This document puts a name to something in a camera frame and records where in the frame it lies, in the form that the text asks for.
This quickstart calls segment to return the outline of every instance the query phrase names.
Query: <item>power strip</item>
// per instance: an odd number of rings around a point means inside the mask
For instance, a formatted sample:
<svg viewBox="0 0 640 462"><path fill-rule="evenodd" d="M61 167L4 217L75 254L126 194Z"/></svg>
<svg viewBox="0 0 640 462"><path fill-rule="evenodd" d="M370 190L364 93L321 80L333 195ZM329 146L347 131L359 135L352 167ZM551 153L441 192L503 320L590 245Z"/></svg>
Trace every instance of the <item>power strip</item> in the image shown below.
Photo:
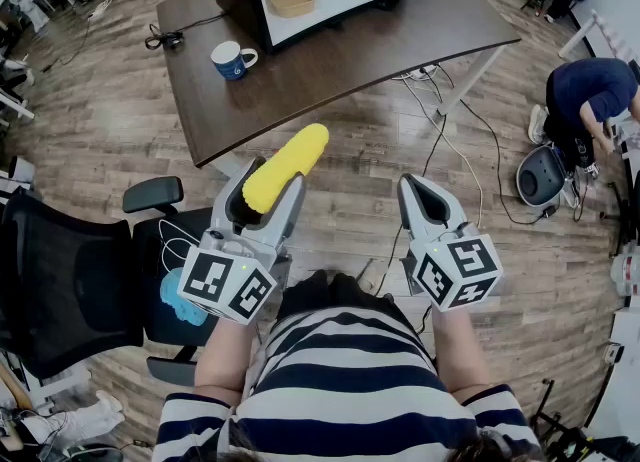
<svg viewBox="0 0 640 462"><path fill-rule="evenodd" d="M438 70L438 68L436 66L424 66L424 67L421 67L419 69L414 69L413 71L411 71L409 73L409 76L413 80L416 80L418 82L422 82L422 81L428 79L429 77L433 78L433 76L436 74L437 70Z"/></svg>
<svg viewBox="0 0 640 462"><path fill-rule="evenodd" d="M92 14L89 16L89 21L93 21L94 19L97 19L100 16L102 16L102 14L104 14L104 11L107 10L109 5L111 5L112 1L113 0L105 0L100 5L98 5L96 7L96 10L94 10Z"/></svg>

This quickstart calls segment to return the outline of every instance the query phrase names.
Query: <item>blue mug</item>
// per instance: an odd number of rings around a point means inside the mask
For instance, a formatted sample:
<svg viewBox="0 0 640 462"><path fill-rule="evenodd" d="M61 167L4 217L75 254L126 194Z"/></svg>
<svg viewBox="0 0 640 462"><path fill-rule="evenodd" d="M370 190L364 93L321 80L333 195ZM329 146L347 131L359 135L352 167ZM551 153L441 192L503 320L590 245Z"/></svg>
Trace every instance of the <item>blue mug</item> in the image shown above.
<svg viewBox="0 0 640 462"><path fill-rule="evenodd" d="M248 62L244 61L244 55L253 55ZM240 49L235 41L226 41L218 44L211 52L211 60L218 72L225 80L239 80L258 61L258 52L251 48Z"/></svg>

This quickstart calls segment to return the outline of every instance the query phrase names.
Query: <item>striped shirt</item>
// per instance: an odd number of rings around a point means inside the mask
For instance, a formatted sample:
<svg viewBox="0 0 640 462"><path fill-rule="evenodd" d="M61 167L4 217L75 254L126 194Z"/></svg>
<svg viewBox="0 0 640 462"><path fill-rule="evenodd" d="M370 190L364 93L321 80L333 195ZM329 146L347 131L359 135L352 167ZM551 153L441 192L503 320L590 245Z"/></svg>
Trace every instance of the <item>striped shirt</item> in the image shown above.
<svg viewBox="0 0 640 462"><path fill-rule="evenodd" d="M244 449L234 444L238 433L270 462L442 461L481 429L499 433L514 455L539 453L508 386L460 405L419 338L384 313L338 307L291 316L261 352L237 408L188 393L167 398L152 462Z"/></svg>

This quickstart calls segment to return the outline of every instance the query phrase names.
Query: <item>blue cloth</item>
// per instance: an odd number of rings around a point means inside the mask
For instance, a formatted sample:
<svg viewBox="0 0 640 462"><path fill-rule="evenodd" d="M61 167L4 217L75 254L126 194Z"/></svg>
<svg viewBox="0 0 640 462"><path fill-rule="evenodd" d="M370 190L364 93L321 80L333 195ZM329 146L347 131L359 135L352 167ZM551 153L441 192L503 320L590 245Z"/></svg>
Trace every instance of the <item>blue cloth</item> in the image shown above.
<svg viewBox="0 0 640 462"><path fill-rule="evenodd" d="M598 122L620 115L631 105L638 83L626 62L617 58L587 58L553 72L553 93L562 115L584 129L580 107L589 102Z"/></svg>
<svg viewBox="0 0 640 462"><path fill-rule="evenodd" d="M173 307L179 320L200 327L206 321L207 313L178 295L181 276L182 267L174 268L164 276L160 285L160 298L162 302Z"/></svg>

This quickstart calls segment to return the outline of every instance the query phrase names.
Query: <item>black pants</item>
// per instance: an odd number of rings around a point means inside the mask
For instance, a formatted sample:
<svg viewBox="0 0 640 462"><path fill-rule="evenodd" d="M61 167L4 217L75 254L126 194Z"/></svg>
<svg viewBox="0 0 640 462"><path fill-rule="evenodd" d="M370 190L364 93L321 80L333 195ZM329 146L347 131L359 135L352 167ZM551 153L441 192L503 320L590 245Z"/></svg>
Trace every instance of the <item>black pants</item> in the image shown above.
<svg viewBox="0 0 640 462"><path fill-rule="evenodd" d="M330 307L374 309L391 316L413 332L413 326L393 302L365 293L353 277L342 273L337 274L329 284L324 270L318 270L308 279L285 290L276 320Z"/></svg>
<svg viewBox="0 0 640 462"><path fill-rule="evenodd" d="M27 79L26 74L15 76L13 78L8 79L6 82L2 83L2 85L0 85L0 89L2 89L2 92L4 92L5 94L14 98L18 103L22 103L22 97L20 97L18 94L13 92L13 88L17 87L21 83L24 83L26 79Z"/></svg>
<svg viewBox="0 0 640 462"><path fill-rule="evenodd" d="M569 166L583 169L595 162L593 137L586 128L576 128L558 109L553 92L553 73L547 80L547 108L549 117L544 123L544 131L551 141L564 153Z"/></svg>

